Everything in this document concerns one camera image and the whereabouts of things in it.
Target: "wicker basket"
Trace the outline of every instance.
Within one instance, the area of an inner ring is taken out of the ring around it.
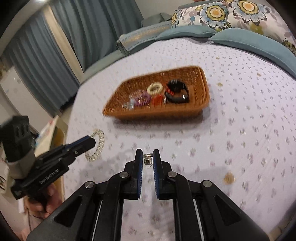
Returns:
[[[187,85],[189,103],[167,103],[157,106],[149,104],[135,107],[133,110],[122,107],[129,101],[130,93],[139,89],[145,90],[153,82],[160,82],[165,87],[172,79],[179,79]],[[103,115],[114,116],[121,120],[191,117],[197,116],[208,105],[209,99],[209,88],[203,70],[198,66],[188,66],[139,76],[123,82],[105,105]]]

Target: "curtain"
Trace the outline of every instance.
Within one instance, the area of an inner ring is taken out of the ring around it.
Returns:
[[[29,91],[52,116],[79,88],[42,12],[21,27],[6,47],[4,57],[14,65]]]
[[[51,8],[84,72],[143,20],[135,0],[59,0]]]

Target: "bed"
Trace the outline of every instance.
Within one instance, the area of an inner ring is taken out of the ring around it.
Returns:
[[[122,81],[188,65],[204,70],[210,90],[210,104],[197,118],[119,122],[102,115]],[[173,170],[213,181],[269,233],[296,200],[295,88],[284,70],[242,50],[189,38],[153,43],[80,87],[67,142],[99,128],[106,143],[97,161],[81,155],[70,166],[66,198],[86,181],[106,181],[123,170],[137,148],[159,149]],[[235,181],[227,185],[229,172]],[[143,169],[141,200],[124,203],[122,240],[131,238],[174,240],[172,203],[156,199],[152,167]]]

